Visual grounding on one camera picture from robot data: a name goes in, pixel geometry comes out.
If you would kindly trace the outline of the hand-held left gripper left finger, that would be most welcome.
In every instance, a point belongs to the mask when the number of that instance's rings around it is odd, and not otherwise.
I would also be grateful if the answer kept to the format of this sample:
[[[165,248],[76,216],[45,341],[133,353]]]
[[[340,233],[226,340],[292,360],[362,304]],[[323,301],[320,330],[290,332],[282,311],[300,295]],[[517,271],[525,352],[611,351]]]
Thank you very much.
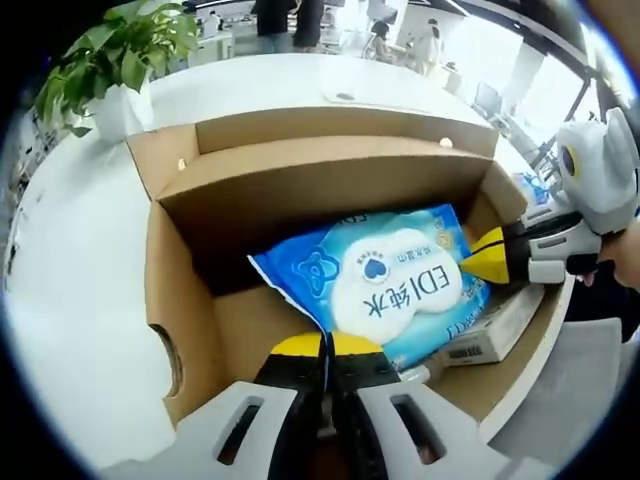
[[[109,467],[108,478],[301,478],[322,417],[325,360],[320,333],[281,341],[253,381],[233,383],[179,421],[169,447]]]

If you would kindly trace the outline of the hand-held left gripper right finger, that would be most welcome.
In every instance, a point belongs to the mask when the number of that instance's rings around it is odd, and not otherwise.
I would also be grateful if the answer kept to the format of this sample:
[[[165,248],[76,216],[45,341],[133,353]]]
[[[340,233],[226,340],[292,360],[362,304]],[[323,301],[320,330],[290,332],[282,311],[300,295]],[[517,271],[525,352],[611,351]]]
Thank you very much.
[[[329,335],[332,416],[356,479],[535,479],[531,459],[487,445],[477,422],[426,385],[403,381],[382,348]]]

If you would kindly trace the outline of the person's right hand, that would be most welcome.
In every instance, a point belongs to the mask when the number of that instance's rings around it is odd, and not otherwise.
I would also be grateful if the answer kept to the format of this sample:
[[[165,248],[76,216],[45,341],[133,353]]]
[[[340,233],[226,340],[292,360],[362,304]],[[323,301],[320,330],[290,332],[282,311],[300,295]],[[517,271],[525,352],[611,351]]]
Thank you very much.
[[[633,224],[620,235],[605,240],[598,262],[612,262],[615,280],[624,287],[639,290],[639,225]]]

